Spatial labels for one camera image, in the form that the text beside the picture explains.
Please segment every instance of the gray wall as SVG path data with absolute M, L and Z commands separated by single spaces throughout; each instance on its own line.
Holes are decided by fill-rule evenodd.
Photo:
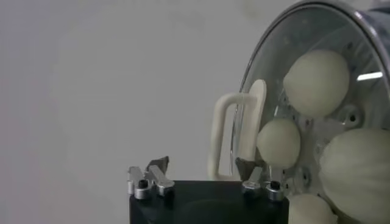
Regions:
M 293 2 L 1 1 L 0 223 L 126 223 L 127 168 L 160 156 L 206 179 L 213 104 Z

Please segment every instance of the silver clip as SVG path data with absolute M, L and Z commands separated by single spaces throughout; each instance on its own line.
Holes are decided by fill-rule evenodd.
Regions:
M 260 177 L 263 169 L 261 167 L 255 167 L 252 171 L 252 174 L 249 177 L 249 180 L 243 182 L 243 190 L 244 192 L 255 192 L 260 190 Z
M 157 193 L 164 197 L 168 192 L 173 191 L 175 182 L 167 179 L 164 173 L 156 165 L 149 166 L 146 178 L 156 184 Z
M 129 194 L 131 196 L 134 196 L 139 200 L 147 199 L 151 196 L 151 184 L 144 178 L 144 175 L 139 167 L 130 167 L 127 178 Z
M 266 191 L 268 199 L 270 199 L 271 201 L 282 201 L 285 197 L 283 193 L 283 188 L 278 181 L 271 181 L 266 186 Z

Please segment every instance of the white ellipsoid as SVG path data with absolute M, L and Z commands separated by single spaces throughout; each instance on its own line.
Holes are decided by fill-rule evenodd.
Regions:
M 336 224 L 337 216 L 320 197 L 300 194 L 289 198 L 288 224 Z
M 257 148 L 262 159 L 270 166 L 290 168 L 299 156 L 298 128 L 287 119 L 270 121 L 257 136 Z
M 390 131 L 355 129 L 335 137 L 320 159 L 323 188 L 363 223 L 390 223 Z
M 310 117 L 326 116 L 347 94 L 347 62 L 332 51 L 311 51 L 293 64 L 283 80 L 283 87 L 298 112 Z

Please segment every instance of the white egg-shaped object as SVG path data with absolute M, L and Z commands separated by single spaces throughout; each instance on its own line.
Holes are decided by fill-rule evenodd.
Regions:
M 349 87 L 347 62 L 336 52 L 316 50 L 304 54 L 283 80 L 290 104 L 309 117 L 332 113 Z
M 288 224 L 336 224 L 337 216 L 320 197 L 300 194 L 289 198 Z
M 270 166 L 287 169 L 299 156 L 300 135 L 295 123 L 287 119 L 268 122 L 257 136 L 257 148 Z
M 390 131 L 354 129 L 331 140 L 320 159 L 327 197 L 353 219 L 390 223 Z

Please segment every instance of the screw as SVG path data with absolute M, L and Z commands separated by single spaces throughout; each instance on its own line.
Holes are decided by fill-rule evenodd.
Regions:
M 271 189 L 280 190 L 280 183 L 278 181 L 271 181 Z
M 147 185 L 148 185 L 147 180 L 140 180 L 140 181 L 138 182 L 138 187 L 139 187 L 140 189 L 145 189 L 145 188 L 147 188 Z

